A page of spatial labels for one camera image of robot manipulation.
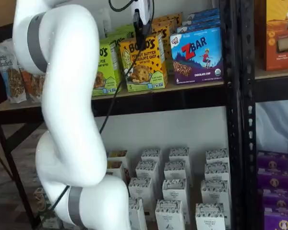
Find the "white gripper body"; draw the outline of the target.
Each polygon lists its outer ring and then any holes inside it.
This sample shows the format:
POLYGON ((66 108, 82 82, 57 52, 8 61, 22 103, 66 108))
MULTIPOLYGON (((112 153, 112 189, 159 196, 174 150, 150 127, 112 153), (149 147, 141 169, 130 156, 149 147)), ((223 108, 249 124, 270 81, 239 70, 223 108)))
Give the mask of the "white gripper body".
POLYGON ((152 0, 134 0, 131 4, 133 21, 141 20, 143 24, 148 24, 153 15, 152 0))

